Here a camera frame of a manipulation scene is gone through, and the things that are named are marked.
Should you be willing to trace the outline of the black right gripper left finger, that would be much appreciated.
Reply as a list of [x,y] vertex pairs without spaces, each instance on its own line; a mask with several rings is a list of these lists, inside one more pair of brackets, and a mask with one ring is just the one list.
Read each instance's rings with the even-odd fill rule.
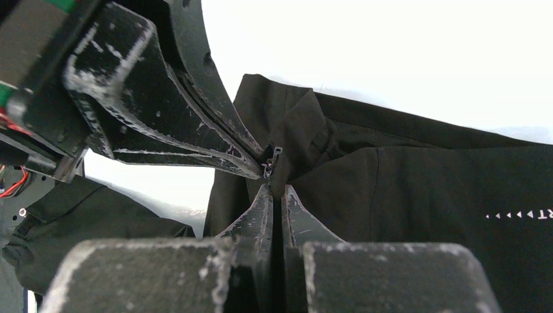
[[251,206],[218,236],[232,240],[225,312],[272,311],[274,201],[263,184]]

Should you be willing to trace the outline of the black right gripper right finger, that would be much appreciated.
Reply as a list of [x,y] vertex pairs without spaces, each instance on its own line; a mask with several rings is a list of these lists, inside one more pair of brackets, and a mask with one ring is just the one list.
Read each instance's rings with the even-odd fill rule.
[[291,185],[286,186],[281,212],[286,312],[307,312],[302,246],[307,242],[342,243],[344,240],[307,210]]

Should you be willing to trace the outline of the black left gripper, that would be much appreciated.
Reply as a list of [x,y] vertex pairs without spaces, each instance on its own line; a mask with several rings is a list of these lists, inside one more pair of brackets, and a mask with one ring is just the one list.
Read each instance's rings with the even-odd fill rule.
[[2,1],[1,162],[69,182],[92,132],[93,150],[121,162],[260,178],[262,156],[186,83],[169,13],[167,2]]

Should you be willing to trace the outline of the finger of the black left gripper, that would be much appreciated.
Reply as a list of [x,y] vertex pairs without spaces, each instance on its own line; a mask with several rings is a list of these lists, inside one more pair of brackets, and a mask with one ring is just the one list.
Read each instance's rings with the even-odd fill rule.
[[263,148],[243,124],[219,76],[205,30],[201,1],[168,1],[171,30],[185,81],[200,98],[201,108],[251,156]]

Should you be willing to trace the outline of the metal zipper slider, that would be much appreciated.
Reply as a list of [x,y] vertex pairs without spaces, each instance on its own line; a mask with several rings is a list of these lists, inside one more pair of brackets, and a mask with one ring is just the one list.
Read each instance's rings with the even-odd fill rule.
[[279,160],[283,154],[284,150],[282,147],[270,145],[266,151],[265,162],[262,163],[263,168],[263,178],[270,179],[277,171]]

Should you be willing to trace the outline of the black jacket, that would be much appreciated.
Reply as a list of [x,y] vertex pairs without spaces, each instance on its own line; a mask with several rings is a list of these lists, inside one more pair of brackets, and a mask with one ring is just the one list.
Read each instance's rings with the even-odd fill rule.
[[[345,241],[456,243],[483,266],[504,312],[552,312],[552,145],[458,127],[244,75],[234,105],[274,172]],[[215,172],[204,237],[250,207],[260,185]],[[39,297],[78,243],[192,237],[186,224],[75,177],[32,204],[2,249]]]

